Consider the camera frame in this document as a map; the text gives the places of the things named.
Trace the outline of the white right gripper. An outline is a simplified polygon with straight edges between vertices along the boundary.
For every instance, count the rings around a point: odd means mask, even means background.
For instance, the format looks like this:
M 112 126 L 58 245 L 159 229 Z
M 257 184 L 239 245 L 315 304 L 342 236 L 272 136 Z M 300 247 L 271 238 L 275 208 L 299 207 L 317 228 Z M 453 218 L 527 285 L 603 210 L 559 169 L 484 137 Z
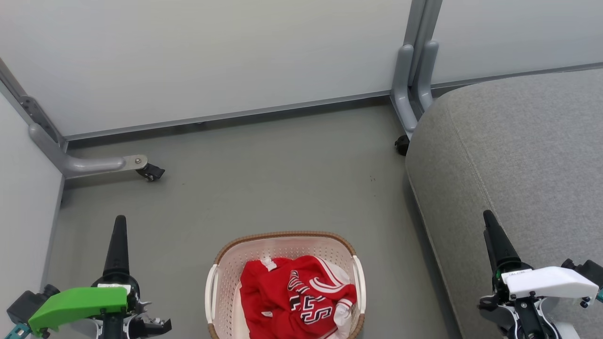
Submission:
M 577 299 L 583 308 L 600 299 L 599 266 L 521 268 L 522 261 L 491 210 L 484 211 L 484 240 L 492 273 L 502 287 L 480 299 L 480 315 L 505 339 L 578 339 L 570 323 L 554 322 L 549 313 L 560 299 Z

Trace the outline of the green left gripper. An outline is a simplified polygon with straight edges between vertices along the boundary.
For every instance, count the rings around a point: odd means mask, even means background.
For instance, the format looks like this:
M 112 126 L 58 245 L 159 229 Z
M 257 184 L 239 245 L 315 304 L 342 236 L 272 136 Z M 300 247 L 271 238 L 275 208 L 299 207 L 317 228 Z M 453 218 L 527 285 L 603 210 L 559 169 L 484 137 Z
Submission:
M 92 287 L 70 288 L 51 296 L 30 317 L 27 324 L 32 336 L 47 339 L 50 330 L 80 320 L 95 325 L 97 339 L 150 339 L 172 330 L 171 320 L 149 317 L 140 300 L 138 282 L 131 275 L 106 275 L 114 268 L 130 274 L 127 220 L 115 217 L 103 277 Z

